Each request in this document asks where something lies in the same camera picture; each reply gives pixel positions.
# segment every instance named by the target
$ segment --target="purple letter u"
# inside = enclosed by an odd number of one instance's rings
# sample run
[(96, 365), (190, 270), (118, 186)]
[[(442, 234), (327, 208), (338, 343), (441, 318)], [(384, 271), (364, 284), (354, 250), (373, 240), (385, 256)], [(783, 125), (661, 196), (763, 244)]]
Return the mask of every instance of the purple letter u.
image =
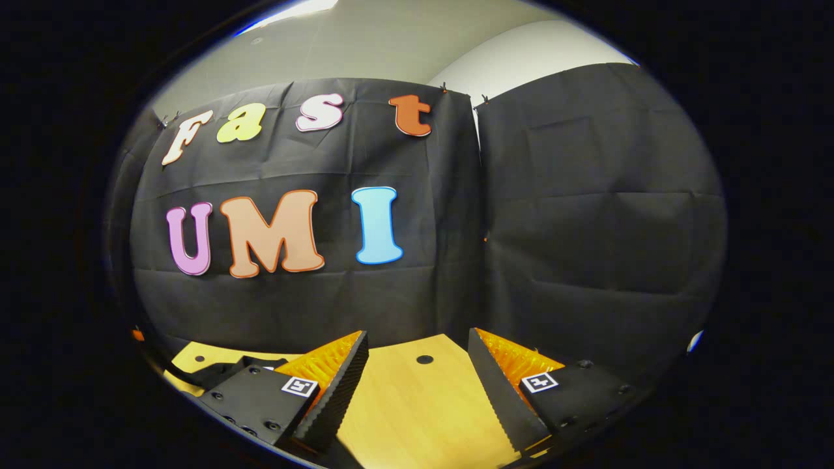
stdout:
[(183, 220), (185, 209), (175, 207), (168, 211), (165, 216), (168, 219), (168, 232), (171, 237), (171, 254), (177, 267), (188, 275), (205, 274), (211, 264), (211, 250), (209, 249), (209, 214), (211, 204), (200, 202), (191, 207), (191, 216), (194, 217), (194, 226), (197, 231), (197, 255), (189, 257), (185, 254), (185, 243), (183, 242)]

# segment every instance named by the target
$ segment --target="peach letter m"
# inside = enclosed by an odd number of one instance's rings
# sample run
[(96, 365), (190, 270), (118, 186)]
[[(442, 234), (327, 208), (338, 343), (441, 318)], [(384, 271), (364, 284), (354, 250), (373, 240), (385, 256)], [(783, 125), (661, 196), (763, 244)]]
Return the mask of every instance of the peach letter m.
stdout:
[(249, 249), (269, 272), (278, 267), (281, 247), (288, 272), (304, 272), (324, 267), (324, 257), (315, 250), (313, 205), (319, 196), (312, 190), (293, 190), (281, 197), (272, 223), (267, 224), (249, 197), (235, 197), (220, 205), (229, 219), (233, 263), (229, 273), (239, 279), (258, 274), (258, 265), (249, 258)]

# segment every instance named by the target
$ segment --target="ceiling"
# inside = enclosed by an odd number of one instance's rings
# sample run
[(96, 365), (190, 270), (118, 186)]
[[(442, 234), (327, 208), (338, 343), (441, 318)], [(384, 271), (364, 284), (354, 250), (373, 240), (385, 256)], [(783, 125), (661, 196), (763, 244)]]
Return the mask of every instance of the ceiling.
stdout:
[(173, 117), (243, 89), (313, 78), (428, 83), (482, 42), (554, 19), (565, 17), (520, 0), (339, 0), (220, 44), (151, 105)]

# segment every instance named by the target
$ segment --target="white wall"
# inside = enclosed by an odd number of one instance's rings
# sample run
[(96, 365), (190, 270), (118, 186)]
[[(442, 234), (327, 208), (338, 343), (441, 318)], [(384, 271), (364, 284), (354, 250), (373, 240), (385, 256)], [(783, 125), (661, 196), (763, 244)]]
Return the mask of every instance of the white wall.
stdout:
[(464, 54), (427, 84), (466, 93), (472, 107), (521, 84), (593, 63), (633, 63), (603, 40), (563, 20), (539, 21), (499, 34)]

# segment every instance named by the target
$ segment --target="wrinkled black fabric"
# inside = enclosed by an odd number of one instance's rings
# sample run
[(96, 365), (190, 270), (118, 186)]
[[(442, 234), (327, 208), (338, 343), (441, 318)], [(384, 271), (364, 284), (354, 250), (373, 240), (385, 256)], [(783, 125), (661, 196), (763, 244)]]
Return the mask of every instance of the wrinkled black fabric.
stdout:
[(714, 300), (726, 210), (684, 111), (640, 68), (574, 68), (477, 107), (485, 328), (651, 381)]
[[(331, 129), (299, 132), (295, 119), (307, 98), (339, 93), (343, 120)], [(421, 113), (427, 137), (401, 133), (388, 100), (416, 94), (431, 106)], [(217, 142), (229, 113), (247, 103), (267, 110), (259, 135)], [(209, 109), (180, 159), (162, 166), (179, 123)], [(356, 260), (362, 248), (353, 190), (389, 186), (394, 240), (404, 255), (383, 265)], [(372, 79), (321, 79), (236, 93), (184, 113), (159, 137), (136, 190), (130, 232), (138, 294), (165, 335), (253, 351), (303, 353), (356, 330), (372, 346), (445, 333), (465, 343), (482, 314), (480, 287), (479, 160), (469, 98), (439, 88)], [(252, 198), (270, 220), (281, 196), (311, 189), (313, 230), (324, 268), (289, 273), (263, 266), (251, 279), (229, 274), (228, 220), (220, 205)], [(181, 272), (173, 261), (165, 214), (214, 207), (208, 219), (211, 266), (204, 275)], [(193, 218), (183, 222), (186, 251), (196, 253)]]
[[(324, 93), (344, 97), (343, 121), (299, 132), (300, 104)], [(395, 127), (387, 103), (404, 94), (432, 106), (420, 114), (428, 137)], [(261, 133), (219, 144), (229, 113), (253, 102), (267, 107)], [(208, 109), (211, 121), (163, 167), (178, 123)], [(637, 386), (652, 381), (701, 328), (726, 248), (721, 184), (690, 120), (651, 76), (616, 63), (537, 79), (477, 110), (480, 164), (467, 96), (389, 80), (256, 88), (184, 113), (161, 134), (148, 128), (144, 147), (129, 145), (121, 197), (108, 206), (120, 295), (143, 307), (171, 350), (196, 340), (303, 353), (359, 329), (373, 347), (441, 333), (465, 347), (476, 326), (593, 360)], [(398, 192), (404, 256), (393, 263), (355, 259), (362, 234), (350, 194), (367, 186)], [(319, 195), (313, 229), (325, 267), (232, 277), (219, 206), (248, 196), (270, 219), (294, 189)], [(165, 214), (203, 201), (214, 207), (212, 264), (195, 277), (173, 262)], [(183, 228), (193, 255), (190, 215)]]

